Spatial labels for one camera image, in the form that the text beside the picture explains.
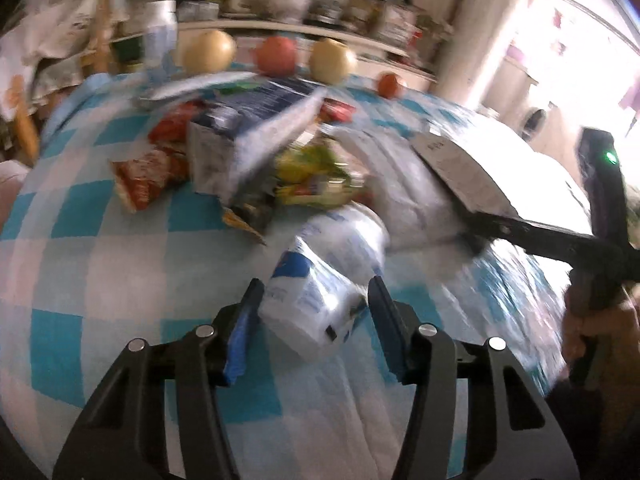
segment blue checkered tablecloth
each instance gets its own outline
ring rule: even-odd
[[[381,100],[370,83],[352,78],[331,90],[358,107],[354,127],[408,136],[429,121],[470,142],[501,143],[516,166],[533,160],[495,121],[418,92]],[[190,184],[130,214],[113,192],[108,160],[145,153],[146,133],[161,111],[134,106],[140,92],[134,76],[84,91],[71,117],[47,130],[42,158],[0,235],[0,412],[47,475],[84,403],[130,339],[167,342],[209,322],[238,301],[251,278],[268,279],[310,215],[282,208],[263,246],[227,228],[217,199],[195,194]],[[523,203],[532,200],[529,191],[523,194]],[[477,258],[451,242],[390,254],[385,281],[396,300],[454,337],[503,336],[545,387],[561,366],[557,330],[566,271],[506,242]],[[170,465],[183,475],[175,391],[172,384],[166,390]],[[385,480],[413,392],[389,373],[366,317],[337,356],[316,364],[302,362],[261,327],[246,375],[220,391],[219,401],[243,478]],[[459,395],[465,395],[462,383]],[[452,473],[465,446],[465,418],[456,420]]]

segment food items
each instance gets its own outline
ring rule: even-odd
[[[162,117],[160,122],[148,133],[151,144],[172,145],[187,141],[187,126],[191,119],[206,108],[202,100],[180,103]]]
[[[337,85],[356,69],[358,60],[348,46],[324,38],[316,41],[309,57],[309,70],[316,81]]]
[[[258,70],[269,77],[288,77],[296,73],[298,47],[296,42],[283,36],[271,36],[255,51]]]
[[[378,95],[385,99],[400,97],[405,88],[404,79],[393,72],[385,72],[378,79]]]
[[[326,89],[296,78],[224,96],[189,125],[191,180],[227,206],[239,186],[311,123]]]
[[[382,273],[386,229],[353,204],[312,218],[282,255],[258,314],[303,358],[339,348],[364,311],[369,280]]]
[[[320,136],[307,145],[293,146],[276,160],[281,184],[276,197],[282,204],[338,207],[364,192],[367,168],[336,140]]]
[[[231,199],[222,221],[229,227],[254,234],[264,243],[263,236],[276,207],[276,184],[273,164],[268,164]]]
[[[323,123],[350,123],[356,107],[337,99],[327,97],[320,108],[320,120]]]
[[[132,213],[146,209],[169,184],[189,178],[183,153],[155,148],[141,158],[111,162],[115,191]]]
[[[189,75],[226,70],[236,56],[236,41],[222,30],[203,32],[184,51],[182,66]]]
[[[366,36],[369,17],[375,5],[372,0],[349,0],[342,14],[342,26],[350,32]]]

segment white plastic bottle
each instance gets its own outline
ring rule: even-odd
[[[308,361],[333,354],[366,306],[367,285],[382,273],[387,243],[384,224],[363,205],[315,216],[267,283],[262,322]]]
[[[175,1],[160,0],[146,4],[144,63],[151,86],[165,83],[175,73],[172,51],[175,49],[177,39]]]

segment snack bag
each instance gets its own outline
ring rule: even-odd
[[[146,209],[169,184],[189,179],[183,153],[156,148],[141,158],[111,162],[115,192],[132,213]]]
[[[171,108],[160,122],[148,133],[147,139],[151,144],[185,143],[187,141],[187,127],[193,117],[206,108],[202,100],[180,103]]]
[[[327,97],[320,108],[320,120],[323,123],[350,123],[356,107]]]

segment shelf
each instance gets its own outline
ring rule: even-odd
[[[391,46],[381,41],[365,38],[350,32],[341,30],[332,30],[330,28],[313,27],[311,25],[291,25],[289,23],[264,22],[261,20],[212,20],[209,22],[185,22],[178,23],[178,31],[182,30],[206,30],[208,28],[252,28],[255,30],[279,30],[281,32],[296,32],[298,34],[309,34],[312,36],[322,36],[324,38],[332,38],[334,40],[342,40],[351,44],[359,44],[369,48],[376,48],[397,54],[398,56],[407,56],[402,48]]]

